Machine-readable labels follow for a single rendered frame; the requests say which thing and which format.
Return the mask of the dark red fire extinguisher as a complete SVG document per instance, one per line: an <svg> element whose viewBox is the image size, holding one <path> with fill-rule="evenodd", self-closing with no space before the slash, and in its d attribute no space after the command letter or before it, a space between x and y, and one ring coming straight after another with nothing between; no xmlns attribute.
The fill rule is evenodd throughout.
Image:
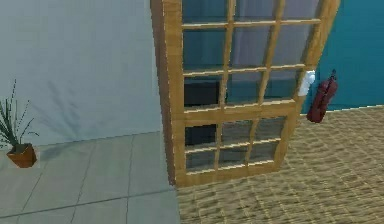
<svg viewBox="0 0 384 224"><path fill-rule="evenodd" d="M327 111L331 99L336 94L338 89L336 70L333 69L331 75L322 81L318 87L311 107L306 115L306 118L313 123L320 123Z"/></svg>

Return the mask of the houseplant in brown pot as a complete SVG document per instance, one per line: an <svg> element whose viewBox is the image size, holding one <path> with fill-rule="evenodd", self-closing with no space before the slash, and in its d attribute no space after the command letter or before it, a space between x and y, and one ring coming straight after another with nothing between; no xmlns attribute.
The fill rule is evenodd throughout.
<svg viewBox="0 0 384 224"><path fill-rule="evenodd" d="M18 168L31 168L37 162L36 152L33 144L24 142L23 137L38 136L38 133L29 131L33 119L22 126L30 101L27 101L23 112L19 113L16 84L17 80L14 80L9 98L0 99L0 148L8 148L6 156Z"/></svg>

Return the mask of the wooden glass-paned room door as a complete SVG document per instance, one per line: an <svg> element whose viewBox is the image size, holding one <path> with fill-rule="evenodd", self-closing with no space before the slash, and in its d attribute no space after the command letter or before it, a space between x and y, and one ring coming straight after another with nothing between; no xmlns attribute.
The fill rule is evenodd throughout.
<svg viewBox="0 0 384 224"><path fill-rule="evenodd" d="M276 172L341 0L150 0L169 182Z"/></svg>

